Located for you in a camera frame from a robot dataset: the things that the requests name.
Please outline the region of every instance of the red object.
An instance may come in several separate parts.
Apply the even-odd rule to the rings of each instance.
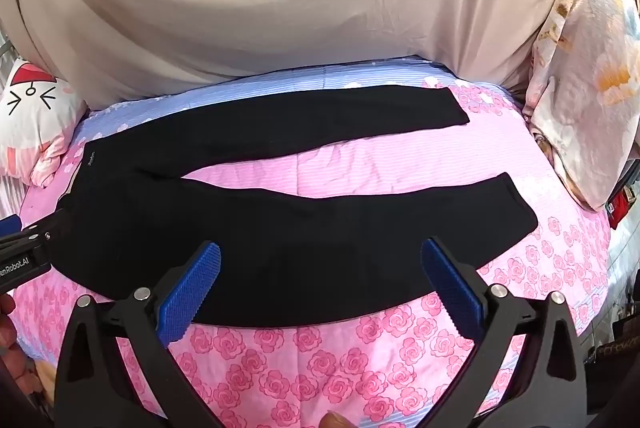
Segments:
[[[615,230],[622,219],[631,208],[629,201],[626,200],[624,190],[620,190],[614,198],[607,204],[607,214],[609,215],[609,225]]]
[[[39,67],[34,66],[32,63],[24,63],[18,67],[9,85],[29,82],[56,83],[56,78],[49,73],[44,72]]]

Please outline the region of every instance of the cartoon cat pillow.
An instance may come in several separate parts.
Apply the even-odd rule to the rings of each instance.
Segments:
[[[0,98],[0,176],[46,187],[85,109],[66,81],[17,60]]]

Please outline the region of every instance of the bed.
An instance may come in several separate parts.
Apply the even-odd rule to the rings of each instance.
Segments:
[[[583,210],[567,193],[507,92],[493,84],[462,81],[443,66],[416,57],[276,72],[92,113],[78,126],[51,185],[29,189],[20,211],[23,224],[55,209],[91,139],[227,100],[380,84],[449,87],[470,122],[359,139],[267,161],[206,167],[187,177],[229,188],[324,197],[462,185],[506,171],[536,212],[539,225],[479,273],[518,296],[561,291],[578,333],[585,330],[606,298],[606,215]],[[460,224],[460,234],[464,232]],[[339,271],[325,269],[339,281]],[[15,291],[12,318],[20,345],[30,356],[56,364],[70,312],[86,293],[102,300],[54,269]],[[521,338],[513,339],[483,410],[497,404],[505,391]],[[145,407],[158,412],[130,345],[121,340],[120,347]],[[435,293],[337,324],[260,330],[194,324],[181,341],[170,345],[191,384],[228,428],[315,427],[327,410],[339,411],[362,428],[413,427],[441,397],[471,348]]]

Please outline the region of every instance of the human hand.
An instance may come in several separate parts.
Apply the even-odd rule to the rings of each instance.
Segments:
[[[14,299],[8,294],[0,295],[0,348],[5,349],[2,361],[20,390],[29,395],[41,392],[42,385],[38,377],[26,368],[27,356],[16,343],[18,335],[14,323],[8,316],[14,309]]]
[[[329,410],[318,423],[318,428],[356,428],[346,417]]]

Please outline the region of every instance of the black pants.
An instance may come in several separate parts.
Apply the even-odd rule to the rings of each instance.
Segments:
[[[437,235],[459,261],[481,267],[536,228],[507,174],[468,186],[326,199],[180,176],[467,120],[447,90],[383,86],[216,104],[92,141],[60,201],[72,233],[52,263],[119,299],[153,287],[203,240],[216,242],[222,270],[196,316],[207,324],[299,326],[405,303],[431,291],[420,268],[424,239]]]

